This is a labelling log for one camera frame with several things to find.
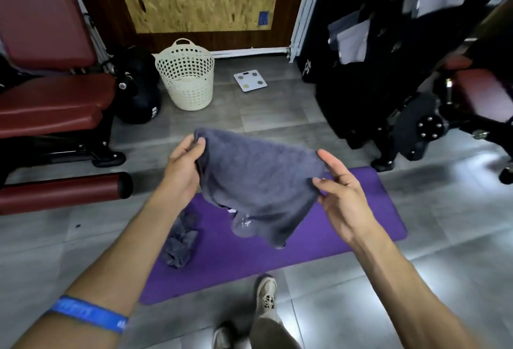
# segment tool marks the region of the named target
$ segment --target wristband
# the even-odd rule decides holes
[[[128,322],[128,318],[121,314],[66,295],[61,296],[49,311],[67,315],[118,334],[123,333]]]

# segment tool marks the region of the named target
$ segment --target purple yoga mat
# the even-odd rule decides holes
[[[363,167],[351,172],[362,184],[370,208],[389,236],[394,241],[406,238],[406,227],[376,171]],[[157,259],[139,300],[143,304],[351,250],[337,236],[319,203],[314,204],[280,250],[262,238],[234,235],[228,211],[207,203],[200,193],[192,199],[189,209],[200,213],[196,224],[200,234],[191,259],[181,269],[170,268]]]

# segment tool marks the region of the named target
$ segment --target basket handle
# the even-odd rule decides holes
[[[176,45],[176,43],[177,43],[178,41],[180,41],[180,40],[189,41],[189,44],[190,44],[190,45],[195,45],[195,43],[194,43],[194,42],[190,41],[190,40],[189,40],[189,39],[187,39],[187,38],[179,38],[178,40],[176,40],[175,42],[173,42],[173,45],[171,45],[171,46],[175,46],[175,45]]]

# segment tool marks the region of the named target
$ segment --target floor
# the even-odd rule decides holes
[[[249,69],[258,69],[268,87],[242,93],[232,75]],[[16,183],[124,170],[133,175],[135,192],[125,201],[0,219],[0,348],[9,347],[118,236],[155,188],[171,149],[198,126],[322,147],[348,167],[368,165],[376,149],[350,150],[337,139],[313,94],[314,86],[303,83],[285,57],[218,60],[207,108],[182,111],[166,95],[150,123],[115,122],[111,146],[127,155],[123,166],[101,170],[81,162],[11,174],[8,182]],[[380,175],[409,230],[399,248],[440,299],[497,348],[513,347],[513,186],[497,178],[506,160],[497,146],[451,131],[424,160],[400,158],[394,171]],[[304,348],[400,347],[353,254],[272,274],[278,312]],[[121,347],[210,348],[213,328],[225,320],[246,331],[254,280],[138,305]]]

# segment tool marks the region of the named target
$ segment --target person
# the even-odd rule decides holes
[[[200,178],[195,161],[204,149],[205,140],[195,142],[192,135],[176,147],[162,182],[139,214],[65,291],[52,308],[55,311],[42,315],[22,335],[15,349],[116,347],[173,222],[197,191]],[[433,294],[376,221],[358,180],[327,151],[319,150],[318,155],[333,175],[333,181],[312,180],[326,193],[319,202],[333,229],[354,251],[402,345],[407,349],[478,348],[478,341]],[[271,277],[260,282],[249,337],[253,349],[299,347],[276,313],[276,289]],[[217,329],[213,347],[231,345],[228,329]]]

